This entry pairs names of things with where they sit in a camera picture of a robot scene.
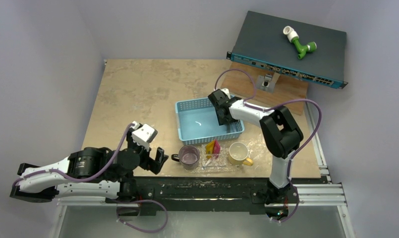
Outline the yellow mug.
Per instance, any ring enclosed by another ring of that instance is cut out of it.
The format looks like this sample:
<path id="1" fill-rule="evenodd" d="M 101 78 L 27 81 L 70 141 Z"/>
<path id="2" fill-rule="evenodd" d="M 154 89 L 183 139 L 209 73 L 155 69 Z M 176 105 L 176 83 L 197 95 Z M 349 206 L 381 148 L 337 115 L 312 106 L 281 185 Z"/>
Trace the yellow mug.
<path id="1" fill-rule="evenodd" d="M 253 166 L 248 147 L 241 142 L 234 142 L 228 149 L 228 161 L 234 166 Z"/>

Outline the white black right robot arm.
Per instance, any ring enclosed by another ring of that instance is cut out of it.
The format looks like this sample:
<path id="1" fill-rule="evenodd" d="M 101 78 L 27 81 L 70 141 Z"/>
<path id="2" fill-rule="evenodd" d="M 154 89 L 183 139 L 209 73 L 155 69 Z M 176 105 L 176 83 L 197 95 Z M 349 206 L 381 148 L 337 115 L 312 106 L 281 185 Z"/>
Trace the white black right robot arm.
<path id="1" fill-rule="evenodd" d="M 281 201 L 286 197 L 289 184 L 289 160 L 303 140 L 303 133 L 290 110 L 283 105 L 271 109 L 249 104 L 240 97 L 228 96 L 221 89 L 209 94 L 208 99 L 215 109 L 219 125 L 242 120 L 261 129 L 266 147 L 273 155 L 269 177 L 272 185 L 268 187 L 267 195 L 274 202 Z"/>

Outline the purple mug black handle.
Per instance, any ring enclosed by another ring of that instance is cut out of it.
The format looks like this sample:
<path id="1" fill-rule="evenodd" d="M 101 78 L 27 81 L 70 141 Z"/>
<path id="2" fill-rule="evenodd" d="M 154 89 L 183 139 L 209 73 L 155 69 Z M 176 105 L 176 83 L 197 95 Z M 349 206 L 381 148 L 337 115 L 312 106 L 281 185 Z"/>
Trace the purple mug black handle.
<path id="1" fill-rule="evenodd" d="M 200 151 L 193 145 L 185 145 L 177 154 L 172 154 L 171 159 L 180 163 L 187 171 L 194 170 L 199 166 Z"/>

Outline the textured clear oval tray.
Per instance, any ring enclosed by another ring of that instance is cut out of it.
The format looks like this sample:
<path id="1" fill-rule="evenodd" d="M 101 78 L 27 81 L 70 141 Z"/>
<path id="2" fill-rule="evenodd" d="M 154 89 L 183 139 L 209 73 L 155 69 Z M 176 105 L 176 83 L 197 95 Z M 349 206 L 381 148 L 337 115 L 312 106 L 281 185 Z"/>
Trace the textured clear oval tray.
<path id="1" fill-rule="evenodd" d="M 221 145 L 210 154 L 204 145 L 186 145 L 179 151 L 179 163 L 190 173 L 236 172 L 254 165 L 249 148 L 242 142 Z"/>

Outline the pink toothpaste tube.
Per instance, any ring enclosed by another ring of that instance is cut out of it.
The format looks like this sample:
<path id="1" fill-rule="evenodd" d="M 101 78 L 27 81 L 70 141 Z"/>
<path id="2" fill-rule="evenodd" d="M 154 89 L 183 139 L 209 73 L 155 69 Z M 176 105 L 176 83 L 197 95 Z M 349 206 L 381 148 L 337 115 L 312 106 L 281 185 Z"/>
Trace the pink toothpaste tube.
<path id="1" fill-rule="evenodd" d="M 212 151 L 212 155 L 213 155 L 213 157 L 215 159 L 217 159 L 219 157 L 220 150 L 221 150 L 220 144 L 219 144 L 218 140 L 215 139 L 214 140 L 213 151 Z"/>

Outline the light blue perforated basket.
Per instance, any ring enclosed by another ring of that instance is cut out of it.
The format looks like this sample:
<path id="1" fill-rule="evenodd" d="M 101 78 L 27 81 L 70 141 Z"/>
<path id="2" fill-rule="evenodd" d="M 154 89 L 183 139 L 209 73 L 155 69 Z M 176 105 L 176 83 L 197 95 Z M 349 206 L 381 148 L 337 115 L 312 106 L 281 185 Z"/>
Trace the light blue perforated basket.
<path id="1" fill-rule="evenodd" d="M 208 98 L 175 103 L 179 139 L 184 145 L 206 144 L 213 140 L 233 140 L 244 132 L 243 121 L 219 125 L 215 108 Z"/>

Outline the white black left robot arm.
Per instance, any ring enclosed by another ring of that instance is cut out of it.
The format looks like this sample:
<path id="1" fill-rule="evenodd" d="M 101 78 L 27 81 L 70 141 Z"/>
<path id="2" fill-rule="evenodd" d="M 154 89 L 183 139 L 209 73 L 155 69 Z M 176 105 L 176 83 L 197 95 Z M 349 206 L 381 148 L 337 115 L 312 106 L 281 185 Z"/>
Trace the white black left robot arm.
<path id="1" fill-rule="evenodd" d="M 169 158 L 160 147 L 155 158 L 151 158 L 151 150 L 136 143 L 133 136 L 134 132 L 127 132 L 116 150 L 86 147 L 48 166 L 22 163 L 9 196 L 32 203 L 70 196 L 130 203 L 141 196 L 134 170 L 142 168 L 157 175 Z"/>

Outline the clear textured square dish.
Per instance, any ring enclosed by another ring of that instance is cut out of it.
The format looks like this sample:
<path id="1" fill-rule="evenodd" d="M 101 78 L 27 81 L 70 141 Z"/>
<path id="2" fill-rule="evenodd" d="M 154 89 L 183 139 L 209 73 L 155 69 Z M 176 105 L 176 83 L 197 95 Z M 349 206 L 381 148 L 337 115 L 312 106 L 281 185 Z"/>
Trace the clear textured square dish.
<path id="1" fill-rule="evenodd" d="M 201 146 L 200 149 L 201 156 L 200 156 L 200 170 L 205 171 L 205 172 L 211 172 L 211 171 L 222 171 L 223 168 L 226 168 L 228 166 L 228 151 L 227 148 L 224 146 L 221 146 L 220 154 L 217 159 L 213 157 L 212 154 L 206 154 L 205 152 L 205 145 Z M 202 165 L 206 162 L 206 160 L 210 157 L 214 158 L 214 161 L 211 162 L 206 169 L 202 169 Z"/>

